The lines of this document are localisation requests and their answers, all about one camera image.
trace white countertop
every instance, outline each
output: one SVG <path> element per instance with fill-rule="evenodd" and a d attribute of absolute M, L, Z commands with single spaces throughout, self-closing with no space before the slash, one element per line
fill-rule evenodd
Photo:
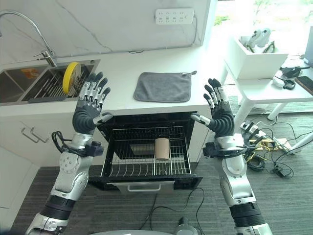
<path fill-rule="evenodd" d="M 216 74 L 216 66 L 212 65 L 216 58 L 205 47 L 188 47 L 167 50 L 145 51 L 143 53 L 114 53 L 67 57 L 57 60 L 59 63 L 97 60 L 100 63 L 96 72 L 102 71 L 108 78 L 111 92 L 106 98 L 103 110 L 114 115 L 183 112 L 192 106 L 207 105 L 203 98 L 204 84 Z M 44 65 L 45 61 L 21 62 L 0 66 L 0 71 L 34 65 Z M 142 102 L 133 98 L 137 80 L 142 72 L 192 72 L 191 98 L 182 103 Z M 76 101 L 49 102 L 0 107 L 0 118 L 23 115 L 59 115 L 73 113 Z"/>

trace white table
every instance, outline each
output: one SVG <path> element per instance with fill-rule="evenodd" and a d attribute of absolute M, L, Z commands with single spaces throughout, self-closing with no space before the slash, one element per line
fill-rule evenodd
<path fill-rule="evenodd" d="M 243 97 L 239 111 L 235 116 L 235 133 L 240 133 L 240 125 L 244 122 L 245 118 L 256 104 L 279 103 L 268 116 L 268 119 L 273 120 L 288 103 L 313 101 L 313 95 L 308 93 L 298 84 L 296 84 L 293 90 L 287 90 L 272 85 L 272 80 L 270 79 L 236 80 L 226 62 L 224 65 L 225 67 L 222 73 L 221 83 L 223 84 L 227 74 L 230 74 Z M 301 76 L 303 75 L 313 77 L 313 69 L 303 70 Z M 292 149 L 303 146 L 312 140 L 313 133 L 298 142 L 292 147 Z"/>

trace stainless steel sink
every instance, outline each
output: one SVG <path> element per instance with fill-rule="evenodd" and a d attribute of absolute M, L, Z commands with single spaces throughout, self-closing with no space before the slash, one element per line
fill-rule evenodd
<path fill-rule="evenodd" d="M 46 68 L 47 65 L 2 71 L 0 73 L 0 103 L 18 101 Z"/>
<path fill-rule="evenodd" d="M 62 82 L 68 63 L 58 67 L 31 67 L 4 70 L 0 74 L 0 105 L 50 102 L 75 99 L 91 72 L 100 60 L 79 61 L 82 73 L 76 79 L 68 94 L 62 89 Z"/>

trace phone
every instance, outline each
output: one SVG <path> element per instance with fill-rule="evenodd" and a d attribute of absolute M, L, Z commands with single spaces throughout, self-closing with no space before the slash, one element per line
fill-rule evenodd
<path fill-rule="evenodd" d="M 313 95 L 313 80 L 307 76 L 297 77 L 295 81 Z"/>

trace yellow dish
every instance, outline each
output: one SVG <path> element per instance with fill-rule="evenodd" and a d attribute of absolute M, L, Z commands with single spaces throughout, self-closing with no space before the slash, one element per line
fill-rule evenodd
<path fill-rule="evenodd" d="M 80 75 L 81 75 L 80 63 L 71 62 L 68 65 L 67 70 L 65 71 L 64 76 L 63 76 L 62 88 L 65 94 L 69 93 L 70 88 L 72 87 L 75 79 L 79 78 Z"/>

